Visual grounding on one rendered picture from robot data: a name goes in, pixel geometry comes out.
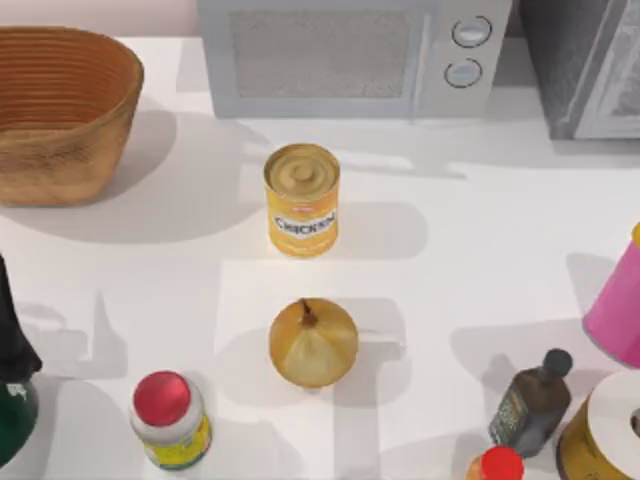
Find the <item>yellow onion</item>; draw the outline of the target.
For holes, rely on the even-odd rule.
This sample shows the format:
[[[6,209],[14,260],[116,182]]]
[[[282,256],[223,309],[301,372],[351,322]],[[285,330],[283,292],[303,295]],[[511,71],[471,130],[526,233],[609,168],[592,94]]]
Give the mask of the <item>yellow onion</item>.
[[[349,313],[323,298],[300,298],[285,307],[269,330],[269,355],[276,371],[303,388],[323,388],[344,377],[359,350]]]

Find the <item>pale microwave oven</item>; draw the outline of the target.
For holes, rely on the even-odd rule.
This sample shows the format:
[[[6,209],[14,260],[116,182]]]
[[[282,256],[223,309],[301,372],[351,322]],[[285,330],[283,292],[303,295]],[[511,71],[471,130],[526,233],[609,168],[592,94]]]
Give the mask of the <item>pale microwave oven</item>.
[[[490,95],[513,0],[197,0],[220,118],[474,118]],[[457,21],[488,41],[461,48]],[[444,69],[483,67],[466,89]]]

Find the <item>microwave knob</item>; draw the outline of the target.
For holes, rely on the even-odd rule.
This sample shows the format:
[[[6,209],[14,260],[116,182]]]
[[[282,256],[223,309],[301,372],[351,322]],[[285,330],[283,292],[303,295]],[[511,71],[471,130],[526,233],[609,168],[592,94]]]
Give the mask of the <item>microwave knob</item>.
[[[483,67],[475,59],[464,58],[450,63],[443,73],[446,83],[455,89],[466,89],[476,85],[483,77]]]
[[[477,48],[488,41],[492,24],[484,16],[461,19],[452,29],[452,39],[461,48]]]

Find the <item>red-lidded white jar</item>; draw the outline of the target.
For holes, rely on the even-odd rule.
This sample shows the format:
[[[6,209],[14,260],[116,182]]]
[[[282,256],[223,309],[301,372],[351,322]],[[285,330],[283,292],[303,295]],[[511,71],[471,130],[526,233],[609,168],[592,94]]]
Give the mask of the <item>red-lidded white jar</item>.
[[[212,442],[212,423],[200,390],[175,371],[156,371],[137,383],[130,425],[149,460],[167,471],[192,467]]]

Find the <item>dark brown bottle, black cap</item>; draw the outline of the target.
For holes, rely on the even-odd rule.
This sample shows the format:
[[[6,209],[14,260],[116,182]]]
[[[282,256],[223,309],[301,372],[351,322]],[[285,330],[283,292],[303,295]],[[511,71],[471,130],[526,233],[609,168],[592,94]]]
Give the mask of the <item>dark brown bottle, black cap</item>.
[[[565,377],[572,367],[572,356],[553,348],[541,365],[518,371],[489,423],[493,443],[508,446],[523,458],[538,455],[570,406]]]

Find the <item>brown woven basket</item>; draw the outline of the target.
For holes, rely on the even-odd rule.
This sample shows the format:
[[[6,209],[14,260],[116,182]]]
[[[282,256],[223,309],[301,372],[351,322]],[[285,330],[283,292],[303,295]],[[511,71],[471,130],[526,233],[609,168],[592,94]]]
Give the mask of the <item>brown woven basket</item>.
[[[120,41],[63,26],[0,26],[0,205],[74,205],[113,177],[144,83]]]

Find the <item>orange bottle with red cap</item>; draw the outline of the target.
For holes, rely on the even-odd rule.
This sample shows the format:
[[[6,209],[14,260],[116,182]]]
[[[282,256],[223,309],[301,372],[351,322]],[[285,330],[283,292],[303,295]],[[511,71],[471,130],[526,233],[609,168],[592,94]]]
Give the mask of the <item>orange bottle with red cap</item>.
[[[524,463],[508,446],[494,446],[476,457],[467,469],[465,480],[523,480]]]

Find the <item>pink can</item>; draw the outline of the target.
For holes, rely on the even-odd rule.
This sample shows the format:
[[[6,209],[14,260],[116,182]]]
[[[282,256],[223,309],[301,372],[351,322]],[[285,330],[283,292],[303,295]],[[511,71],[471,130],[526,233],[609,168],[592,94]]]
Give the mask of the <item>pink can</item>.
[[[640,222],[583,324],[601,350],[640,369]]]

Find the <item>green bottle with black neck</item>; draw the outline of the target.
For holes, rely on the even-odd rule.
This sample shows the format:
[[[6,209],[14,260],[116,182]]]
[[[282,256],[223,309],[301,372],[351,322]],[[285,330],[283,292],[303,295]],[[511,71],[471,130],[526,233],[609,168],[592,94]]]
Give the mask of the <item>green bottle with black neck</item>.
[[[39,400],[31,379],[42,366],[21,328],[0,254],[0,468],[17,455],[36,426]]]

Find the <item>yellow can with white lid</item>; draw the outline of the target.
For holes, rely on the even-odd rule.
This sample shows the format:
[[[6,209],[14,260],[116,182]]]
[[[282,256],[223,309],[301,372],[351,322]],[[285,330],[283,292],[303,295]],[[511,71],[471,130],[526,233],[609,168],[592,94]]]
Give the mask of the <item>yellow can with white lid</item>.
[[[640,480],[640,370],[614,373],[587,396],[556,448],[562,480]]]

